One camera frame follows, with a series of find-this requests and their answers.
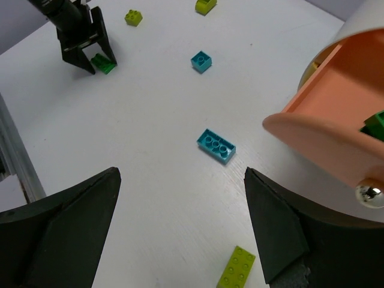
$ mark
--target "lego stud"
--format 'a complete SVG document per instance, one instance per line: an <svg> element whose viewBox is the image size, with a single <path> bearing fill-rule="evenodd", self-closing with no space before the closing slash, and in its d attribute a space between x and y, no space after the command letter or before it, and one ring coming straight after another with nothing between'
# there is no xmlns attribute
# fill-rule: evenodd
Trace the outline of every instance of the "lego stud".
<svg viewBox="0 0 384 288"><path fill-rule="evenodd" d="M228 154L227 148L225 146L220 146L220 155L222 157L225 157L225 156L227 156L227 154Z"/></svg>
<svg viewBox="0 0 384 288"><path fill-rule="evenodd" d="M220 143L218 141L213 141L212 143L212 147L214 149L215 152L218 151L218 147L220 146Z"/></svg>
<svg viewBox="0 0 384 288"><path fill-rule="evenodd" d="M212 137L211 136L206 136L205 137L205 145L207 147L211 147L212 146Z"/></svg>
<svg viewBox="0 0 384 288"><path fill-rule="evenodd" d="M373 179L361 181L355 189L357 200L368 208L384 207L384 184Z"/></svg>

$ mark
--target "white table surface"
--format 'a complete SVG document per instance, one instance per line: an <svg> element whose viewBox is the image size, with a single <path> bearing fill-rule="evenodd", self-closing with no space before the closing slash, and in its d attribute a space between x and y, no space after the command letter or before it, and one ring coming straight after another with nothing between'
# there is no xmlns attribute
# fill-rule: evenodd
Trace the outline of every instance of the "white table surface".
<svg viewBox="0 0 384 288"><path fill-rule="evenodd" d="M342 22L302 0L94 0L118 67L92 76L61 61L50 23L0 56L0 91L48 195L110 167L122 184L94 288L215 287L235 245L257 254L247 166L364 218L351 189L262 128ZM139 10L136 28L124 21ZM190 64L204 50L213 66ZM89 56L97 47L87 49ZM197 148L210 128L237 146L223 166ZM247 287L265 287L260 262Z"/></svg>

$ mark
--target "silver knob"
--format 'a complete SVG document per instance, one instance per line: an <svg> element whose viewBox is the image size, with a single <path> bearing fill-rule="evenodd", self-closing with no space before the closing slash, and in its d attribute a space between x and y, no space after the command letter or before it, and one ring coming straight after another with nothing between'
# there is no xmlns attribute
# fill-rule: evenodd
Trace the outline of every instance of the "silver knob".
<svg viewBox="0 0 384 288"><path fill-rule="evenodd" d="M373 179L361 181L355 189L357 200L368 208L384 207L384 184Z"/></svg>

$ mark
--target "lime green lego brick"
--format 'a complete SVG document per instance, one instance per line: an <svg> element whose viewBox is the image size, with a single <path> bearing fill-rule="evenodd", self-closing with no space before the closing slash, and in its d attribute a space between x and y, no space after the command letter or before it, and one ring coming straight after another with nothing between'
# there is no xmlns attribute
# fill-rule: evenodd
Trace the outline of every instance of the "lime green lego brick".
<svg viewBox="0 0 384 288"><path fill-rule="evenodd" d="M384 141L384 111L369 117L364 123L371 136Z"/></svg>
<svg viewBox="0 0 384 288"><path fill-rule="evenodd" d="M243 288L255 258L255 255L236 246L217 284L217 288Z"/></svg>
<svg viewBox="0 0 384 288"><path fill-rule="evenodd" d="M124 19L128 25L137 27L141 20L143 20L143 16L140 11L130 10Z"/></svg>
<svg viewBox="0 0 384 288"><path fill-rule="evenodd" d="M94 64L100 71L105 75L108 74L112 69L116 67L116 64L111 62L108 58L97 53L92 59L92 64Z"/></svg>
<svg viewBox="0 0 384 288"><path fill-rule="evenodd" d="M197 0L195 5L196 12L201 15L207 15L217 4L217 0Z"/></svg>

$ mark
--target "toy block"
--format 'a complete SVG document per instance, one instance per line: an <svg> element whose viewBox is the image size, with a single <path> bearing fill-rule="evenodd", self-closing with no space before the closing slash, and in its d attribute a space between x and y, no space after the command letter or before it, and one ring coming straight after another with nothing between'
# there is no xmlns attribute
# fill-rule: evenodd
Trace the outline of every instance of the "toy block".
<svg viewBox="0 0 384 288"><path fill-rule="evenodd" d="M206 129L197 140L198 146L219 162L227 164L236 152L236 146Z"/></svg>
<svg viewBox="0 0 384 288"><path fill-rule="evenodd" d="M243 288L255 258L255 255L236 246L216 288Z"/></svg>
<svg viewBox="0 0 384 288"><path fill-rule="evenodd" d="M105 75L116 67L115 63L99 53L91 59L91 62Z"/></svg>
<svg viewBox="0 0 384 288"><path fill-rule="evenodd" d="M143 16L140 11L130 10L124 19L128 25L137 27L141 20L143 20Z"/></svg>
<svg viewBox="0 0 384 288"><path fill-rule="evenodd" d="M364 121L369 135L384 141L384 111L376 113Z"/></svg>
<svg viewBox="0 0 384 288"><path fill-rule="evenodd" d="M217 4L217 0L197 0L194 9L201 15L207 15Z"/></svg>
<svg viewBox="0 0 384 288"><path fill-rule="evenodd" d="M212 65L212 59L203 51L200 51L191 59L191 63L193 68L202 74Z"/></svg>
<svg viewBox="0 0 384 288"><path fill-rule="evenodd" d="M370 131L369 131L369 129L368 129L367 126L362 127L359 131L360 131L361 133L364 133L364 134L366 134L366 135L371 136L371 133L370 133Z"/></svg>

